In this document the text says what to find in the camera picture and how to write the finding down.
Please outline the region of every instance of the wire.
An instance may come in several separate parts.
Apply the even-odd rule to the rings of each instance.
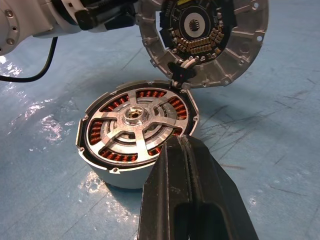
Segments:
[[[186,65],[189,61],[190,61],[189,59],[185,60],[185,61],[181,64],[181,66],[180,66],[180,67],[184,68],[184,67],[185,67],[185,65]]]
[[[54,37],[52,39],[51,47],[50,47],[50,51],[49,51],[46,63],[44,65],[44,67],[42,68],[42,70],[37,75],[31,76],[31,77],[10,77],[10,76],[1,76],[0,75],[0,81],[13,82],[13,83],[31,83],[31,82],[37,81],[40,78],[42,78],[47,73],[47,71],[51,65],[52,59],[54,58],[57,41],[58,41],[58,37]]]
[[[197,60],[196,59],[192,59],[191,61],[189,61],[186,65],[184,65],[184,68],[187,69],[189,68],[192,64],[194,64]]]

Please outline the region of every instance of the screw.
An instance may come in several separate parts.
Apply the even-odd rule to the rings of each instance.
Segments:
[[[9,45],[13,45],[13,44],[15,44],[15,40],[13,40],[12,38],[8,38],[6,40],[6,43],[9,44]]]
[[[4,14],[8,17],[8,18],[12,18],[14,16],[14,12],[11,11],[10,9],[7,9],[4,11]]]

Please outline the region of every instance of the copper coil winding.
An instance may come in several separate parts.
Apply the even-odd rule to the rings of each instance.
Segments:
[[[114,152],[110,153],[106,158],[109,160],[113,160],[116,154]]]
[[[128,162],[128,158],[129,158],[128,155],[124,155],[122,161],[123,161],[123,162]]]
[[[102,121],[96,121],[93,126],[102,126]]]
[[[159,154],[159,153],[161,152],[161,148],[162,148],[162,147],[157,147],[157,148],[155,149],[155,151],[156,151],[157,154]]]
[[[187,115],[180,115],[178,116],[180,119],[185,120],[187,118]]]
[[[137,160],[137,158],[138,158],[138,155],[133,155],[133,156],[131,156],[131,162],[136,161],[136,160]]]
[[[94,132],[100,131],[101,130],[101,126],[95,126],[91,129]]]
[[[109,151],[103,151],[101,153],[101,156],[104,157],[104,158],[107,158],[109,156],[110,152]]]
[[[159,154],[159,153],[161,152],[161,149],[162,149],[162,146],[158,146],[158,147],[156,147],[156,148],[154,148],[154,149],[152,149],[152,150],[149,150],[149,151],[148,151],[148,154],[149,154],[150,156],[157,155],[157,154]]]
[[[182,133],[182,131],[180,129],[177,129],[177,130],[174,131],[173,135],[174,136],[180,136],[181,133]]]
[[[117,102],[117,101],[115,101],[114,103],[113,103],[113,105],[115,106],[115,107],[119,107],[119,103]]]
[[[159,92],[154,91],[154,92],[152,93],[152,97],[153,97],[153,98],[156,98],[156,97],[158,96],[158,93],[159,93]]]
[[[176,106],[174,109],[179,110],[179,109],[186,109],[186,108],[185,108],[185,105],[180,104],[179,106]]]
[[[119,162],[119,161],[121,161],[121,157],[122,157],[121,155],[117,155],[117,156],[114,158],[114,160]]]
[[[98,142],[100,142],[100,137],[93,137],[90,139],[91,144],[97,144]]]
[[[107,109],[109,109],[110,111],[112,111],[113,109],[115,109],[113,106],[107,106]]]
[[[94,131],[91,133],[90,137],[100,137],[100,132],[99,131]]]
[[[184,109],[184,110],[177,111],[176,114],[178,114],[178,116],[180,116],[180,115],[186,115],[186,114],[187,114],[187,110]]]
[[[175,107],[175,106],[181,104],[181,101],[178,100],[178,99],[175,99],[175,100],[172,100],[172,101],[170,102],[170,104]]]

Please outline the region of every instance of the copper wire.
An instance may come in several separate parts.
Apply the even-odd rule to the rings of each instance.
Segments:
[[[113,109],[115,109],[113,106],[107,106],[107,109],[109,109],[110,111],[112,111]]]
[[[134,162],[135,160],[137,160],[137,158],[138,158],[138,155],[131,156],[131,162]]]
[[[118,154],[118,155],[115,157],[114,160],[119,162],[119,161],[121,161],[121,157],[122,157],[122,156]]]
[[[179,110],[179,109],[186,109],[186,108],[185,108],[185,105],[180,104],[179,106],[176,106],[174,109]]]
[[[100,137],[100,132],[99,131],[94,131],[91,133],[90,137]]]
[[[104,157],[104,158],[107,158],[109,156],[110,152],[109,151],[103,151],[101,153],[101,156]]]
[[[129,158],[128,155],[124,155],[122,161],[123,161],[123,162],[128,162],[128,158]]]
[[[96,144],[98,142],[100,142],[100,137],[93,137],[90,139],[91,144]]]
[[[102,125],[102,121],[96,121],[94,124],[93,124],[93,126],[101,126]]]
[[[179,118],[185,120],[187,118],[187,115],[180,115]]]
[[[114,152],[112,152],[110,155],[108,155],[106,158],[107,159],[109,159],[109,160],[113,160],[114,159],[114,157],[115,157],[115,153]]]
[[[179,115],[185,115],[185,114],[187,114],[187,110],[184,109],[184,110],[177,111],[176,114],[178,114],[178,116]]]
[[[174,101],[171,101],[170,104],[175,107],[175,106],[181,104],[181,101],[179,99],[175,99]]]
[[[100,131],[101,130],[101,126],[95,126],[91,129],[94,132]]]
[[[176,129],[173,133],[174,136],[180,136],[182,131],[180,129]]]
[[[154,92],[152,93],[152,97],[153,97],[153,98],[156,98],[156,97],[158,96],[158,93],[159,93],[158,91],[154,91]]]

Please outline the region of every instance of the screw hole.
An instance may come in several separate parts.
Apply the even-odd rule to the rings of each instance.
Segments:
[[[258,9],[258,7],[259,7],[259,3],[255,2],[255,3],[253,4],[253,9],[256,10],[256,9]]]
[[[243,53],[243,54],[247,54],[249,53],[250,51],[250,46],[247,42],[243,43],[240,47],[240,51]]]

